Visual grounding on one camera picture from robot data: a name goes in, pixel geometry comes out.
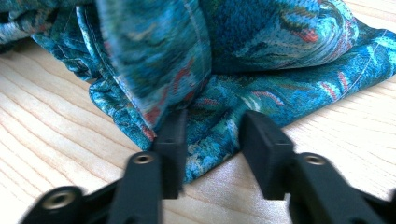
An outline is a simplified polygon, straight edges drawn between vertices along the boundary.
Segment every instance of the wooden table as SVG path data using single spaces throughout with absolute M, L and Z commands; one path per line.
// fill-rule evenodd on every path
M 348 0 L 364 22 L 396 32 L 395 0 Z M 32 41 L 0 56 L 0 216 L 16 223 L 43 192 L 87 193 L 116 180 L 139 151 L 91 102 L 80 81 Z M 388 199 L 396 187 L 396 77 L 291 124 L 297 150 L 330 159 L 351 185 Z M 241 154 L 164 202 L 165 223 L 288 223 Z

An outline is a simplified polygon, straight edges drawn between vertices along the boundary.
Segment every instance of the metal screw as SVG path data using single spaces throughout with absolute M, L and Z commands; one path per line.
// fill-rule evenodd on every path
M 326 163 L 325 160 L 318 156 L 305 156 L 305 161 L 313 165 L 324 165 Z
M 58 209 L 69 205 L 76 198 L 73 191 L 63 190 L 52 194 L 46 201 L 43 202 L 45 209 Z
M 150 155 L 140 155 L 134 158 L 134 163 L 136 164 L 146 164 L 154 161 Z

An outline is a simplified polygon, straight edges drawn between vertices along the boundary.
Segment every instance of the red pattern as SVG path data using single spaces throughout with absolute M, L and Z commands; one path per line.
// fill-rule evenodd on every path
M 337 95 L 335 94 L 334 90 L 329 85 L 327 85 L 326 83 L 322 82 L 321 86 L 330 94 L 330 96 L 332 97 L 332 99 L 334 101 L 337 100 Z
M 194 62 L 194 59 L 190 59 L 189 63 L 184 66 L 183 68 L 180 69 L 180 71 L 177 73 L 177 75 L 175 76 L 175 82 L 174 82 L 174 93 L 177 92 L 178 90 L 178 84 L 180 82 L 180 80 L 184 77 L 184 76 L 189 76 L 190 75 L 190 69 L 192 66 L 192 63 Z
M 301 32 L 292 32 L 294 35 L 300 37 L 306 43 L 315 43 L 318 41 L 318 35 L 314 29 L 303 29 Z
M 338 78 L 340 79 L 341 83 L 343 84 L 344 91 L 348 91 L 349 87 L 347 85 L 347 79 L 346 79 L 345 74 L 343 72 L 339 71 Z

